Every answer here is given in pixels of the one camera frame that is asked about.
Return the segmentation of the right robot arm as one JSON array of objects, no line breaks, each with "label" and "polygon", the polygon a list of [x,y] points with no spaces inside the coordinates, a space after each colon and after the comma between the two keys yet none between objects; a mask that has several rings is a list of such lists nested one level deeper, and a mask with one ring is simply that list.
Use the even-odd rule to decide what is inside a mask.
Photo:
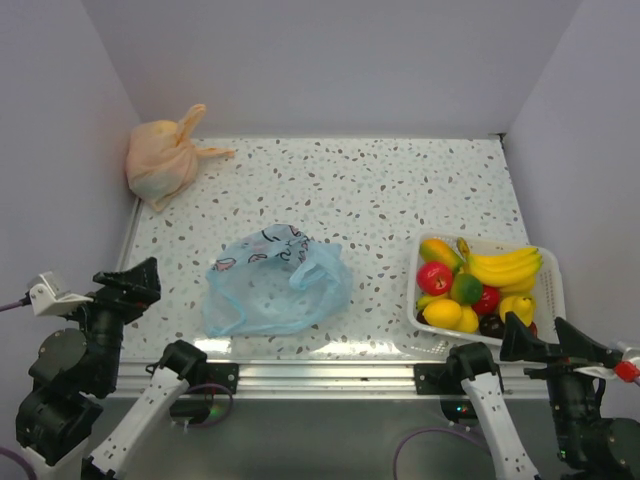
[{"label": "right robot arm", "polygon": [[571,479],[636,479],[639,423],[605,418],[600,408],[607,382],[639,382],[639,350],[625,343],[605,346],[557,317],[558,338],[536,338],[513,313],[506,316],[500,352],[474,342],[451,349],[445,379],[470,399],[499,479],[537,479],[538,469],[522,444],[504,401],[498,364],[526,362],[524,374],[545,383],[561,462]]}]

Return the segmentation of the large yellow banana bunch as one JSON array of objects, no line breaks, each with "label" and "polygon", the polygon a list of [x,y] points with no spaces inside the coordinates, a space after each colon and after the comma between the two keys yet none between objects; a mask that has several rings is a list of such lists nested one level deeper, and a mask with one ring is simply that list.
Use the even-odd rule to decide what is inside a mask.
[{"label": "large yellow banana bunch", "polygon": [[465,260],[465,272],[484,285],[504,288],[534,277],[543,265],[543,258],[535,247],[488,256],[474,253],[469,244],[458,237],[456,246]]}]

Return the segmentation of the yellow lemon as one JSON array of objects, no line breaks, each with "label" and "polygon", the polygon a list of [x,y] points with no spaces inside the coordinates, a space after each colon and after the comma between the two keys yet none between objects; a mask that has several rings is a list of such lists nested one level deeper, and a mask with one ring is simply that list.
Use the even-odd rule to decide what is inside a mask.
[{"label": "yellow lemon", "polygon": [[422,311],[425,322],[433,327],[453,330],[462,318],[462,307],[451,299],[434,300]]}]

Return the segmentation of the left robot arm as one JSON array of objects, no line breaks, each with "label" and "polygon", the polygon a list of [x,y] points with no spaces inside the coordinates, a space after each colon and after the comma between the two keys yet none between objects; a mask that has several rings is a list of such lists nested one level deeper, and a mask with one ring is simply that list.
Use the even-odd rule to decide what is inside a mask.
[{"label": "left robot arm", "polygon": [[39,479],[124,478],[136,451],[168,419],[175,401],[207,383],[206,354],[183,340],[169,344],[138,400],[88,452],[93,425],[103,411],[98,402],[116,390],[124,328],[161,298],[154,257],[125,271],[99,272],[93,281],[97,291],[78,295],[46,272],[26,294],[35,315],[78,324],[43,341],[28,371],[32,391],[16,416],[16,439]]}]

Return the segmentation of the blue printed plastic bag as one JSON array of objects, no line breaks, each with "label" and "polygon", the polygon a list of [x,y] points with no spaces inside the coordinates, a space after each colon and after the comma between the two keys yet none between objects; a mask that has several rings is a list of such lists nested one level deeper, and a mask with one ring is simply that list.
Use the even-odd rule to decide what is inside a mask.
[{"label": "blue printed plastic bag", "polygon": [[353,275],[338,243],[274,224],[233,243],[206,272],[208,337],[292,335],[344,311]]}]

